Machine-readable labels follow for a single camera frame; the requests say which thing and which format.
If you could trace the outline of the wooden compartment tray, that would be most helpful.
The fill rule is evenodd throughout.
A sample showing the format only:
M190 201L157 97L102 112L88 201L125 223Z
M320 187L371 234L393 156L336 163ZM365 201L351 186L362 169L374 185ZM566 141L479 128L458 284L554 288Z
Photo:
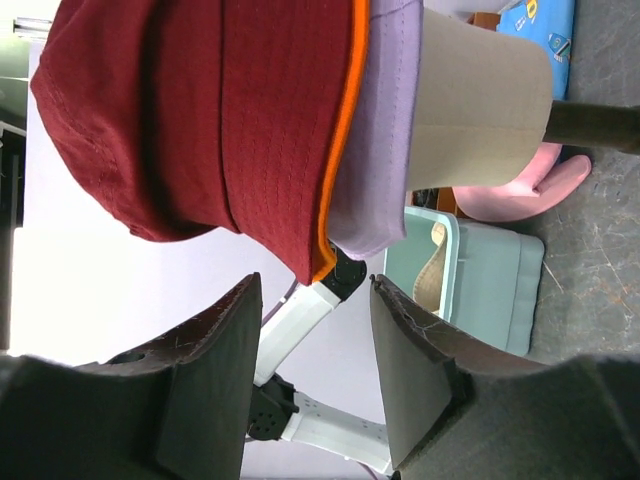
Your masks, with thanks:
M501 15L493 12L474 12L467 23L485 30L496 31L501 20Z

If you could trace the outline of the beige bucket hat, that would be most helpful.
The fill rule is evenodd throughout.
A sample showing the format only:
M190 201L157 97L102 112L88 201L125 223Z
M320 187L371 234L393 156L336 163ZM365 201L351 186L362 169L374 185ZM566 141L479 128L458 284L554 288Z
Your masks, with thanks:
M431 230L435 252L416 277L412 297L416 304L435 315L440 313L441 293L444 282L447 230L436 222Z

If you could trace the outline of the pink bucket hat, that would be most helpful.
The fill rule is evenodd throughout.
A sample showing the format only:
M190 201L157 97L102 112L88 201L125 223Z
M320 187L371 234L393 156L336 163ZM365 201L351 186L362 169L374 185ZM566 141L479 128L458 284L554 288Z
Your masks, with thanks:
M583 154L560 161L562 146L543 143L526 168L511 182L498 187L455 187L459 209L485 223L526 220L559 205L586 180L591 159Z

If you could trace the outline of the blue printed cloth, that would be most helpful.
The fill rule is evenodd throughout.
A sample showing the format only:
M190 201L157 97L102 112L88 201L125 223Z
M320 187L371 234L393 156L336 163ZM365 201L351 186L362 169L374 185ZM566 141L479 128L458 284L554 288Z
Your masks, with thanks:
M553 98L564 100L569 83L574 0L517 1L501 13L497 31L539 45L549 57Z

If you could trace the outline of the cream mannequin head stand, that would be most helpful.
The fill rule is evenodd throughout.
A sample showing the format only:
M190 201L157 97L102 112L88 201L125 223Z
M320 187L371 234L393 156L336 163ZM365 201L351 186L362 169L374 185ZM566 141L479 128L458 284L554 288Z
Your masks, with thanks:
M432 10L421 40L409 189L507 184L543 142L639 152L638 108L553 100L533 42Z

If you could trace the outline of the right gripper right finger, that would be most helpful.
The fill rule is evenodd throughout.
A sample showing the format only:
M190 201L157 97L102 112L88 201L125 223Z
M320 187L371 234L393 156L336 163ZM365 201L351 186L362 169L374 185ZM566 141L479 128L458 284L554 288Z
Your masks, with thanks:
M504 352L418 306L389 278L370 278L370 318L395 470L475 400L474 379L544 364Z

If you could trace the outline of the teal plastic basket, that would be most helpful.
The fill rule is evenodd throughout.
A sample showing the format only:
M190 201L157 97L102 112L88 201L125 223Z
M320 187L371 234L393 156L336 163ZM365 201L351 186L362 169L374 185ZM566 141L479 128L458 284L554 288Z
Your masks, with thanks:
M545 247L536 237L421 207L404 211L406 238L385 252L384 274L411 299L436 250L431 230L447 230L441 319L500 350L530 350Z

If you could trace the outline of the purple bucket hat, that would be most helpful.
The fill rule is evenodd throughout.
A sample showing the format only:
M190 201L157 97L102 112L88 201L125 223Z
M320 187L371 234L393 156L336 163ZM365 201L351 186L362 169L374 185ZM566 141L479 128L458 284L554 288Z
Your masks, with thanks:
M424 6L374 1L356 110L329 209L330 240L365 260L405 237Z

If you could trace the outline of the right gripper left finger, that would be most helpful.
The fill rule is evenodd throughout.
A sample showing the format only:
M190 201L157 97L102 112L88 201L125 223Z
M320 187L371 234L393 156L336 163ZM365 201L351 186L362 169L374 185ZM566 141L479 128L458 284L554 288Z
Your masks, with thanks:
M239 478L261 314L254 273L155 339L79 367L70 478Z

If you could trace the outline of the dark red hat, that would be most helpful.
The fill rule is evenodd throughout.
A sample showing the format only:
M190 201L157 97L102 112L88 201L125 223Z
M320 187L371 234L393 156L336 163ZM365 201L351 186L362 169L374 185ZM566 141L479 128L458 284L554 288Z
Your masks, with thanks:
M352 1L64 1L31 80L75 181L153 242L249 236L311 284Z

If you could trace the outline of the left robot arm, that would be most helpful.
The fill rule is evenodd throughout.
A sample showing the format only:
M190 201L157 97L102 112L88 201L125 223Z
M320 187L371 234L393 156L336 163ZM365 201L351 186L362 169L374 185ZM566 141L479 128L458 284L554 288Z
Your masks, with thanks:
M262 326L242 475L386 479L393 472L369 325L367 265L344 254Z

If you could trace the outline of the orange bucket hat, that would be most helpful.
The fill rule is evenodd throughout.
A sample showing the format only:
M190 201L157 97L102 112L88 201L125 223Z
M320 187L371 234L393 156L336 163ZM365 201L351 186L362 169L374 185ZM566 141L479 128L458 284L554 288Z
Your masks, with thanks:
M327 166L321 183L311 283L324 279L337 264L337 254L333 252L329 243L329 210L337 173L351 130L366 65L369 42L370 2L368 0L355 0L351 2L351 7L352 28L350 58L335 129L329 145Z

